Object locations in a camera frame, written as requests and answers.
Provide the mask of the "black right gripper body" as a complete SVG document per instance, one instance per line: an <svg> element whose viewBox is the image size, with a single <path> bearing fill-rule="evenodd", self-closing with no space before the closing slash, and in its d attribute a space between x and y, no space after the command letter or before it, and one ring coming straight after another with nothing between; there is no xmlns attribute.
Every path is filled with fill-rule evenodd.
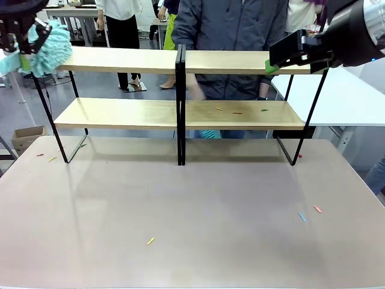
<svg viewBox="0 0 385 289"><path fill-rule="evenodd" d="M301 44L304 55L301 57L301 64L315 65L325 63L327 67L336 68L342 65L342 61L337 58L336 47L343 35L343 28L329 28L319 34L309 34L308 30L301 30Z"/></svg>

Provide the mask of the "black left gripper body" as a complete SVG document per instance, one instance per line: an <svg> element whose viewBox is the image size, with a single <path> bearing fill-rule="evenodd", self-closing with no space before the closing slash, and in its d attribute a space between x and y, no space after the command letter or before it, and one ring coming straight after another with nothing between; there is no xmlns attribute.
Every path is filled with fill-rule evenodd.
<svg viewBox="0 0 385 289"><path fill-rule="evenodd" d="M1 19L1 49L14 52L17 48L21 52L29 52L28 19Z"/></svg>

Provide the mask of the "person's right hand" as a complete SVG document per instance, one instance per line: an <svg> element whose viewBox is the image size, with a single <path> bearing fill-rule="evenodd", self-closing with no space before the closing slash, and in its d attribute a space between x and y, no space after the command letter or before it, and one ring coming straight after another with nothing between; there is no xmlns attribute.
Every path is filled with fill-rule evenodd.
<svg viewBox="0 0 385 289"><path fill-rule="evenodd" d="M197 82L196 76L193 73L186 74L186 87L192 100L205 100L205 95Z"/></svg>

